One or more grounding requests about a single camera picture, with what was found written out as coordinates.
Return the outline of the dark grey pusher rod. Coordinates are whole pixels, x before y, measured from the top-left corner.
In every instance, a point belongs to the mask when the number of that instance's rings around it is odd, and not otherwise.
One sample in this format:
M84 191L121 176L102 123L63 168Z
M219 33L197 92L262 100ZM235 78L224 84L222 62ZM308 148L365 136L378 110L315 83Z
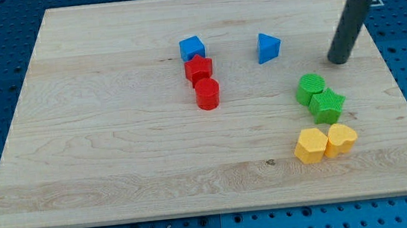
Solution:
M372 0L346 0L327 54L333 64L345 64L367 17Z

